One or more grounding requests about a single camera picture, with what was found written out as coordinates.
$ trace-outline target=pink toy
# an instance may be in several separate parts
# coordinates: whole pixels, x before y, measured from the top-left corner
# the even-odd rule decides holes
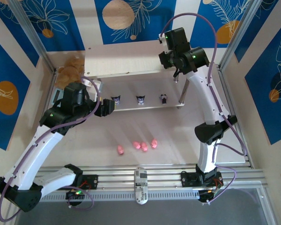
[[[124,148],[122,145],[118,145],[118,154],[120,154],[120,155],[124,154]]]
[[[143,151],[147,151],[147,150],[148,150],[147,144],[144,143],[144,142],[142,142],[142,143],[141,143],[141,149],[142,149]]]
[[[157,140],[154,138],[151,142],[151,147],[154,149],[157,147]]]
[[[133,147],[135,147],[136,149],[140,149],[141,148],[141,144],[139,142],[133,142],[132,143]]]

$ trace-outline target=cable clip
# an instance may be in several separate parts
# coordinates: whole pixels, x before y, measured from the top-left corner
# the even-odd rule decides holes
[[[10,178],[15,178],[16,177],[16,175],[14,175],[13,173],[11,173],[11,174],[9,174],[7,177],[5,177],[5,178],[7,178],[8,180],[10,179]]]

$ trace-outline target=white shelf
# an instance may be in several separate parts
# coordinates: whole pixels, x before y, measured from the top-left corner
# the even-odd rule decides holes
[[[214,49],[204,50],[211,60]],[[225,48],[218,49],[216,63],[225,51]],[[85,50],[85,76],[104,78],[165,72],[158,57],[161,52],[163,47],[158,40],[93,46]]]
[[[186,78],[184,75],[180,75],[179,82],[175,83],[172,76],[173,72],[169,71],[133,77],[103,78],[101,80],[103,82],[101,97],[103,99],[110,99],[111,97],[121,95],[120,104],[116,106],[115,111],[184,106],[184,104],[179,103],[179,99]],[[53,88],[51,93],[48,108],[53,106],[53,99],[58,100],[63,96],[63,94],[60,93],[59,97],[57,97],[55,90],[56,87]],[[161,94],[166,94],[168,97],[166,105],[163,105],[159,98]],[[136,96],[144,95],[145,103],[144,105],[139,105]]]
[[[111,97],[121,96],[120,104],[116,106],[115,111],[153,109],[183,106],[179,103],[182,93],[181,83],[185,78],[181,78],[179,83],[175,83],[172,78],[149,79],[138,81],[109,81],[104,82],[102,97],[110,99]],[[160,95],[166,94],[167,104],[163,105]],[[144,105],[138,105],[136,96],[144,96]]]

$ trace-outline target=brown plush toy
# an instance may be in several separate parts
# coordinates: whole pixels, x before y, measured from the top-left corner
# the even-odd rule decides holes
[[[81,82],[84,73],[84,59],[71,58],[65,63],[65,67],[58,69],[55,87],[64,89],[69,83]]]

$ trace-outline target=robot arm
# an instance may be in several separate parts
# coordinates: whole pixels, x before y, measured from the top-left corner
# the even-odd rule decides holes
[[[32,141],[19,160],[4,177],[0,177],[0,194],[7,185],[7,180],[14,177],[4,197],[27,212],[32,210],[45,195],[64,186],[79,186],[82,181],[82,170],[71,164],[64,166],[57,172],[43,177],[35,177],[52,149],[74,125],[61,127],[50,132],[38,144],[36,144],[36,140],[57,125],[87,116],[94,110],[95,106],[96,103],[89,99],[84,84],[70,83],[64,90],[63,98],[56,101],[54,106],[44,113]],[[106,116],[113,112],[114,106],[114,101],[104,99],[95,111],[95,115]],[[16,176],[14,176],[15,168],[32,145],[35,145],[33,151],[27,156]]]
[[[217,172],[213,158],[216,159],[216,144],[221,141],[223,133],[229,128],[223,119],[223,115],[228,118],[231,124],[235,124],[237,118],[234,115],[229,115],[229,112],[223,106],[213,80],[211,79],[211,82],[208,83],[207,67],[209,61],[205,51],[201,47],[191,49],[184,29],[178,28],[165,32],[159,35],[159,40],[164,47],[164,51],[159,54],[161,64],[165,69],[176,68],[174,73],[176,80],[179,73],[186,76],[196,89],[203,109],[205,122],[195,128],[195,134],[200,140],[200,157],[196,165],[196,173],[189,173],[187,176],[189,178],[188,187],[207,187],[212,185],[212,178],[221,176]],[[215,95],[222,107],[221,113],[210,90],[210,85],[213,86]],[[185,173],[181,174],[182,184],[185,184],[184,175]]]

